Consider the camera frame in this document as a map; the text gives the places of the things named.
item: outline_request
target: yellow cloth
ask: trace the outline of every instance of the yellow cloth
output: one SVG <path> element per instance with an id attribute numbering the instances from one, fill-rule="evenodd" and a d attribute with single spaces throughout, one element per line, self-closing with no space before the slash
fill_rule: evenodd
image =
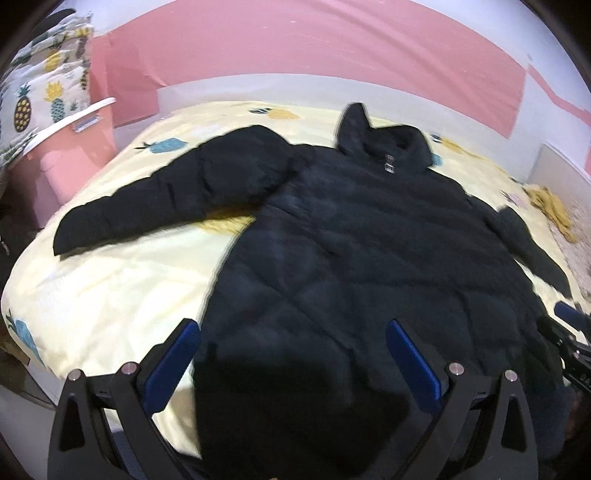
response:
<path id="1" fill-rule="evenodd" d="M 523 187 L 523 189 L 530 198 L 530 203 L 544 212 L 544 215 L 558 227 L 558 230 L 560 230 L 560 233 L 564 235 L 567 241 L 572 244 L 579 241 L 576 235 L 570 231 L 573 222 L 570 220 L 564 205 L 556 195 L 549 191 L 547 187 Z"/>

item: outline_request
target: pillow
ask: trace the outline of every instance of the pillow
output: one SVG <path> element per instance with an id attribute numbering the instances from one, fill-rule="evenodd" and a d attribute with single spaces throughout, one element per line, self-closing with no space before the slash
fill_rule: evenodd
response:
<path id="1" fill-rule="evenodd" d="M 0 165 L 36 132 L 90 105 L 91 18 L 69 15 L 13 59 L 0 86 Z"/>

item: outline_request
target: pineapple print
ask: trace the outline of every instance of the pineapple print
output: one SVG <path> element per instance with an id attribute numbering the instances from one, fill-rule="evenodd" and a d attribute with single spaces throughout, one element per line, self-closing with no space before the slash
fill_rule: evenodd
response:
<path id="1" fill-rule="evenodd" d="M 82 66 L 84 67 L 84 70 L 82 70 L 82 75 L 80 77 L 80 87 L 82 90 L 86 90 L 88 88 L 88 70 L 90 68 L 90 60 L 82 60 Z"/>
<path id="2" fill-rule="evenodd" d="M 53 45 L 49 47 L 49 53 L 47 55 L 47 60 L 45 61 L 45 72 L 53 72 L 56 68 L 60 66 L 61 63 L 61 45 L 64 43 L 64 40 L 67 40 L 68 36 L 65 34 L 61 40 L 57 37 L 53 41 Z"/>
<path id="3" fill-rule="evenodd" d="M 51 102 L 51 119 L 54 123 L 59 122 L 66 117 L 66 106 L 64 100 L 60 98 L 64 89 L 60 82 L 49 82 L 45 92 L 47 94 L 45 101 Z"/>
<path id="4" fill-rule="evenodd" d="M 90 28 L 79 28 L 76 30 L 76 37 L 78 40 L 78 46 L 76 47 L 76 58 L 81 58 L 86 53 L 86 43 L 88 42 L 88 35 L 90 34 Z"/>
<path id="5" fill-rule="evenodd" d="M 27 96 L 31 88 L 28 84 L 18 89 L 18 101 L 14 108 L 14 129 L 17 133 L 24 132 L 31 123 L 31 100 Z"/>

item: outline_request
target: yellow bedsheet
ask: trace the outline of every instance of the yellow bedsheet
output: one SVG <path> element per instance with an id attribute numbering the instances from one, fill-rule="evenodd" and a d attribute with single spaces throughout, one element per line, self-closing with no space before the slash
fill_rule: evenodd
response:
<path id="1" fill-rule="evenodd" d="M 200 319 L 220 261 L 248 218 L 165 229 L 64 260 L 52 252 L 61 218 L 74 206 L 109 195 L 208 138 L 239 127 L 263 124 L 293 143 L 332 146 L 339 115 L 338 111 L 259 102 L 215 102 L 177 111 L 151 125 L 54 215 L 18 259 L 1 304 L 15 341 L 31 361 L 42 362 L 60 378 L 73 368 L 99 375 L 116 371 L 126 361 L 139 361 L 182 318 Z M 391 123 L 372 122 L 376 127 Z M 181 142 L 158 144 L 164 147 L 160 149 L 177 150 L 135 149 L 143 142 L 153 145 L 169 138 Z M 457 180 L 468 193 L 495 208 L 508 203 L 505 194 L 519 204 L 522 199 L 523 206 L 511 206 L 524 218 L 535 241 L 567 273 L 574 299 L 582 302 L 544 215 L 529 205 L 521 186 L 494 163 L 470 155 L 453 142 L 430 138 L 429 142 L 443 159 L 435 169 Z M 551 312 L 562 296 L 525 271 Z M 176 449 L 198 452 L 188 371 L 168 407 L 154 420 Z"/>

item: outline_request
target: metal screw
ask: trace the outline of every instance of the metal screw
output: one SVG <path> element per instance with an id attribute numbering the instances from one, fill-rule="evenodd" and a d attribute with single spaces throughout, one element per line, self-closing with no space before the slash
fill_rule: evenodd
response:
<path id="1" fill-rule="evenodd" d="M 462 364 L 459 364 L 457 362 L 453 362 L 452 364 L 449 364 L 449 367 L 447 367 L 449 372 L 453 375 L 462 375 L 464 373 L 464 366 Z"/>
<path id="2" fill-rule="evenodd" d="M 68 373 L 68 380 L 72 380 L 74 382 L 74 381 L 78 380 L 81 375 L 82 375 L 82 371 L 78 370 L 76 368 L 76 369 L 72 370 L 70 373 Z"/>
<path id="3" fill-rule="evenodd" d="M 510 382 L 516 382 L 519 377 L 513 370 L 506 370 L 505 378 Z"/>
<path id="4" fill-rule="evenodd" d="M 131 375 L 138 369 L 138 364 L 135 362 L 127 362 L 121 367 L 121 372 L 125 375 Z"/>

